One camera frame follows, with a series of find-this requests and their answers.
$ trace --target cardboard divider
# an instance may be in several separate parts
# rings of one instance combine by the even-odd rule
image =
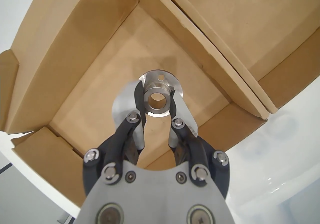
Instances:
[[[259,83],[278,108],[282,107],[320,75],[320,28]],[[199,135],[215,149],[227,151],[262,126],[265,121],[231,103],[199,128]],[[171,150],[147,169],[175,166]]]
[[[12,50],[0,54],[0,130],[5,129],[19,62]]]
[[[14,152],[65,197],[82,206],[86,198],[82,183],[83,160],[46,127],[25,137]]]
[[[259,81],[277,108],[305,89],[320,74],[320,28]]]
[[[55,0],[20,62],[6,132],[48,124],[138,0]]]
[[[189,0],[259,81],[318,27],[320,0]]]
[[[251,114],[266,119],[269,113],[216,47],[171,0],[140,0],[143,8],[160,20],[183,44],[191,58],[199,61],[231,99]]]
[[[274,114],[277,112],[277,108],[272,103],[268,95],[261,88],[255,78],[251,75],[248,69],[238,59],[238,57],[232,52],[223,39],[212,29],[207,21],[200,15],[196,8],[189,2],[189,0],[171,0],[175,3],[182,12],[201,30],[201,32],[214,44],[214,46],[221,52],[221,54],[228,60],[228,62],[239,73],[242,79],[252,89],[255,95],[267,108],[267,110]]]

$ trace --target white table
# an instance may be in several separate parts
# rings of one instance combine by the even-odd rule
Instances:
[[[31,1],[0,0],[0,52],[10,48]],[[227,151],[231,162],[227,203],[237,224],[300,224],[297,219],[303,216],[290,215],[283,205],[320,178],[319,94],[317,78],[265,125]],[[0,151],[41,192],[76,217],[79,208],[11,150],[13,137],[17,135],[0,133]]]

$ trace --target cardboard box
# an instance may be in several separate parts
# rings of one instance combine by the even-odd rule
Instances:
[[[286,43],[287,58],[263,61],[269,71],[258,80],[235,52],[226,56],[223,37],[217,45],[202,28],[209,23],[197,7],[183,3],[187,10],[176,0],[33,0],[11,50],[0,54],[1,130],[34,131],[13,140],[15,152],[78,206],[82,156],[114,133],[113,100],[143,73],[174,74],[199,135],[224,151],[319,75],[314,24]],[[299,48],[297,38],[305,41]],[[140,167],[174,166],[169,127],[170,117],[147,116]]]

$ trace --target metal bushing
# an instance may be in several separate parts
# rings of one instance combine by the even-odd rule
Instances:
[[[144,106],[146,113],[153,117],[165,117],[169,115],[171,97],[170,93],[175,90],[181,97],[183,91],[178,79],[171,73],[163,70],[153,70],[142,75],[139,80],[142,81],[143,93],[144,93]],[[152,99],[153,94],[161,94],[164,98],[159,100],[155,107],[150,105],[151,101],[157,101]]]

